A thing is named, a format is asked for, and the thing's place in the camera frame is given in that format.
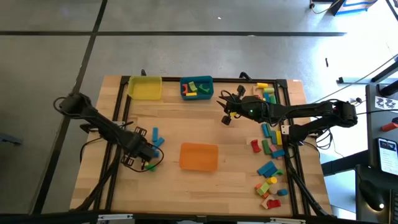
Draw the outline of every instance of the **wooden table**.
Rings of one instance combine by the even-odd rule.
[[[96,108],[109,119],[113,115],[120,79],[119,76],[106,76],[99,93]],[[120,166],[112,210],[131,213],[291,217],[289,195],[276,196],[282,206],[265,210],[260,206],[262,198],[254,190],[256,184],[265,181],[256,171],[271,160],[263,152],[255,154],[251,149],[250,141],[258,139],[261,142],[264,139],[260,124],[246,118],[233,119],[229,126],[221,123],[224,114],[216,102],[218,93],[221,90],[234,93],[238,85],[215,83],[215,94],[211,100],[183,101],[179,93],[179,82],[163,82],[162,100],[132,100],[128,121],[134,121],[134,124],[130,128],[135,125],[145,128],[148,130],[146,138],[150,141],[152,128],[158,127],[159,136],[165,139],[161,146],[165,157],[155,172],[136,173]],[[242,85],[246,88],[246,95],[249,95],[254,84]],[[288,90],[292,105],[306,103],[300,80],[288,80]],[[297,124],[307,122],[307,118],[295,119]],[[98,134],[90,133],[88,141],[97,137]],[[218,170],[214,173],[181,170],[178,162],[183,142],[217,144]],[[86,146],[71,208],[81,204],[96,185],[105,147],[104,140]],[[318,152],[314,148],[302,146],[300,153],[308,189],[323,209],[331,213]],[[283,160],[272,161],[277,168],[285,169]],[[280,188],[288,188],[286,175],[278,177],[278,184]],[[300,191],[297,186],[295,189],[298,210],[303,213]],[[108,186],[103,191],[101,208],[104,208],[107,192]]]

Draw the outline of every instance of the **orange container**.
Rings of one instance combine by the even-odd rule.
[[[218,146],[212,144],[182,143],[180,168],[186,170],[216,171]]]

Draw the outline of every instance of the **blue bin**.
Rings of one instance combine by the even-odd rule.
[[[182,84],[188,85],[188,92],[189,92],[189,83],[194,82],[195,86],[198,88],[196,96],[185,96],[182,92],[184,91]],[[200,84],[205,84],[206,87],[210,88],[209,94],[202,93],[199,91]],[[180,94],[183,100],[209,100],[214,93],[213,88],[213,78],[209,75],[202,76],[202,77],[183,77],[180,79]]]

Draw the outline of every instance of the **yellow container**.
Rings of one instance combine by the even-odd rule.
[[[160,100],[162,98],[162,77],[132,76],[127,94],[133,100]]]

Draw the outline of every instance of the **gray floor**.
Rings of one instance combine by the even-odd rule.
[[[100,4],[100,0],[3,0],[0,31],[91,31]],[[316,10],[327,7],[319,4]],[[397,54],[397,25],[384,1],[377,2],[368,12],[334,17],[329,13],[315,15],[308,10],[308,2],[293,0],[109,0],[99,28],[103,31],[348,32],[348,35],[97,37],[81,92],[95,103],[104,75],[138,75],[142,68],[149,75],[170,77],[237,77],[245,71],[253,78],[301,79],[307,101],[313,102],[341,88],[335,83],[337,77],[361,77]],[[0,133],[24,140],[20,147],[0,144],[1,213],[25,213],[32,208],[61,120],[52,108],[52,101],[72,89],[88,39],[0,36]],[[362,86],[338,97],[346,100],[363,95]],[[68,130],[44,212],[68,210],[79,169],[78,151],[86,141],[78,125],[79,122],[72,121]],[[364,125],[366,122],[361,120],[355,127],[358,135],[366,134]],[[336,144],[333,147],[344,156],[363,150],[361,145],[348,147],[345,131],[333,130]],[[339,157],[334,148],[322,153],[331,159]],[[329,193],[337,187],[328,186]],[[349,188],[343,189],[347,197],[352,196]],[[332,204],[344,207],[339,203]]]

